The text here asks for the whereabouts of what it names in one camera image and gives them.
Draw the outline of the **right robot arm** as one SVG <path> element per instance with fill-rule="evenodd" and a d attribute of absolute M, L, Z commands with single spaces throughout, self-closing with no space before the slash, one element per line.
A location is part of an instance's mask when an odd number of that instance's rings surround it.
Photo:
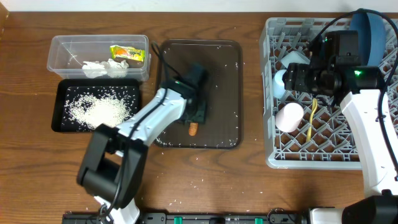
<path fill-rule="evenodd" d="M 337 66 L 316 69 L 290 63 L 285 88 L 333 96 L 359 154 L 364 199 L 345 208 L 313 208 L 310 223 L 397 223 L 397 135 L 384 79 L 378 67 Z"/>

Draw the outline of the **orange carrot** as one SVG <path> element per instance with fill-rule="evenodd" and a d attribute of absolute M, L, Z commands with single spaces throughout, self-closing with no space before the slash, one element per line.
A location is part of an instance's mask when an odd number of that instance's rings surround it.
<path fill-rule="evenodd" d="M 195 136 L 198 131 L 198 123 L 190 123 L 188 133 L 190 136 Z"/>

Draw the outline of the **pink cup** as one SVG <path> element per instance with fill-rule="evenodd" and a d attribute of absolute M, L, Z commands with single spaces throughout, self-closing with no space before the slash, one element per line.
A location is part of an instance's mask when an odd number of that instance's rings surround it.
<path fill-rule="evenodd" d="M 275 115 L 276 127 L 285 133 L 295 131 L 304 115 L 303 107 L 298 103 L 288 103 Z"/>

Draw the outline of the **yellow plastic spoon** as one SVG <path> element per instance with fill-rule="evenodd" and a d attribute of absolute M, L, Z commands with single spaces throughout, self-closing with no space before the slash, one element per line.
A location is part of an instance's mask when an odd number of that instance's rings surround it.
<path fill-rule="evenodd" d="M 311 110 L 310 118 L 309 118 L 310 127 L 307 130 L 306 142 L 309 142 L 312 138 L 313 117 L 315 115 L 315 112 L 317 111 L 317 108 L 318 108 L 318 100 L 316 98 L 313 98 L 312 99 L 312 110 Z"/>

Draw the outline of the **dark blue plate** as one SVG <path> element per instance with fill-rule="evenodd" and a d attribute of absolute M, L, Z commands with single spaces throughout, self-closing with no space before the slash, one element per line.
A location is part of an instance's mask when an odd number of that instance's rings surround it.
<path fill-rule="evenodd" d="M 369 12 L 354 14 L 349 29 L 358 32 L 361 65 L 378 66 L 386 47 L 386 29 L 383 18 Z"/>

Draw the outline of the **light blue cup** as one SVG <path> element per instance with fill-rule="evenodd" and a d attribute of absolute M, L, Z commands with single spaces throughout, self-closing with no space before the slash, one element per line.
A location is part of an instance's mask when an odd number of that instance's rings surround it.
<path fill-rule="evenodd" d="M 286 70 L 279 70 L 275 73 L 272 79 L 273 86 L 273 96 L 277 99 L 281 99 L 285 94 L 285 86 L 283 81 L 283 75 L 286 73 Z"/>

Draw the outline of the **light blue bowl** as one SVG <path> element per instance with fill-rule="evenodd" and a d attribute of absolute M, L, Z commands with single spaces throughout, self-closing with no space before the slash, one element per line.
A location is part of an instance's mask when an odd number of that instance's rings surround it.
<path fill-rule="evenodd" d="M 310 63 L 310 59 L 298 51 L 292 51 L 283 57 L 280 62 L 285 68 L 288 68 L 291 63 L 303 63 L 308 65 Z"/>

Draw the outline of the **yellow snack wrapper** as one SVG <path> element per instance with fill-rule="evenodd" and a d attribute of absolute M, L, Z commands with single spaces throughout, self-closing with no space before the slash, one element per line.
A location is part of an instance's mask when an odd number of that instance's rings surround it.
<path fill-rule="evenodd" d="M 112 58 L 126 58 L 143 62 L 146 56 L 145 50 L 136 49 L 134 47 L 124 47 L 120 45 L 112 45 L 109 47 Z"/>

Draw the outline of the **white tissue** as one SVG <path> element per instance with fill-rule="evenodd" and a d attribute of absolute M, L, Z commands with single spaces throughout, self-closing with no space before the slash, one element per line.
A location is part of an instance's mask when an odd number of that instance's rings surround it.
<path fill-rule="evenodd" d="M 84 61 L 84 65 L 82 66 L 82 70 L 88 78 L 98 78 L 104 75 L 111 78 L 123 78 L 127 75 L 128 68 L 129 64 L 125 60 L 116 62 L 111 58 L 106 62 Z"/>

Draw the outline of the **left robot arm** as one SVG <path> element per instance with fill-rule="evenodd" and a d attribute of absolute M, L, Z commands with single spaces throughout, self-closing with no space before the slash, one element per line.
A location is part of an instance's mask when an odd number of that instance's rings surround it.
<path fill-rule="evenodd" d="M 94 130 L 76 181 L 101 206 L 97 213 L 76 218 L 76 223 L 137 222 L 140 211 L 134 197 L 149 146 L 174 121 L 205 122 L 206 77 L 201 65 L 193 65 L 182 77 L 167 77 L 155 97 L 133 117 L 115 127 L 101 124 Z"/>

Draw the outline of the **white rice pile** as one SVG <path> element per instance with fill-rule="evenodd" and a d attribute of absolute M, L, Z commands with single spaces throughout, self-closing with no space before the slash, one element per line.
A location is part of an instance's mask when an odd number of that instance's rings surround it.
<path fill-rule="evenodd" d="M 134 86 L 71 86 L 66 91 L 61 129 L 90 132 L 101 124 L 115 127 L 133 116 L 139 105 Z"/>

